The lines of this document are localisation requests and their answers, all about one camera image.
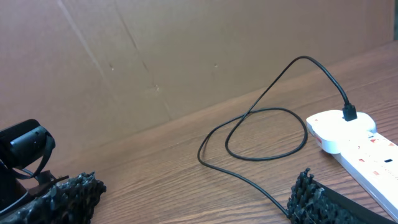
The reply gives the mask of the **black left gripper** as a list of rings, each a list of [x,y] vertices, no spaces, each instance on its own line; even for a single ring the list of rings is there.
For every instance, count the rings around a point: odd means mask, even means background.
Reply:
[[[1,162],[1,216],[6,216],[33,199],[43,196],[56,183],[68,178],[68,175],[56,178],[46,170],[34,177],[39,183],[38,186],[26,189],[14,173]]]

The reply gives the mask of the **white charger adapter plug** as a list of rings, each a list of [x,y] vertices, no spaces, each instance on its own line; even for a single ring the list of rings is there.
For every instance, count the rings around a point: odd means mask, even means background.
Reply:
[[[346,121],[341,110],[329,110],[308,117],[306,123],[317,144],[329,154],[354,149],[377,132],[375,121],[363,112]]]

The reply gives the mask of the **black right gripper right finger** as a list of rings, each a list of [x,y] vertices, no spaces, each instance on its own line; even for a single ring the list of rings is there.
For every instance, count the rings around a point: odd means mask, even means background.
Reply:
[[[287,218],[294,224],[395,224],[314,180],[305,169],[292,186]]]

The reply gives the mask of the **white power strip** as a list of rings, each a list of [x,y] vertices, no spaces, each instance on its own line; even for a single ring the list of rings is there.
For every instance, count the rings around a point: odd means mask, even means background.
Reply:
[[[397,145],[379,133],[338,141],[334,158],[397,220]]]

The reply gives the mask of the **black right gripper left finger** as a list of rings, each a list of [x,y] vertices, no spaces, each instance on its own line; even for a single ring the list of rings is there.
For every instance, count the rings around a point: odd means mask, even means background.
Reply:
[[[94,172],[82,173],[56,183],[43,196],[1,216],[1,223],[90,223],[105,192],[106,186],[95,179]]]

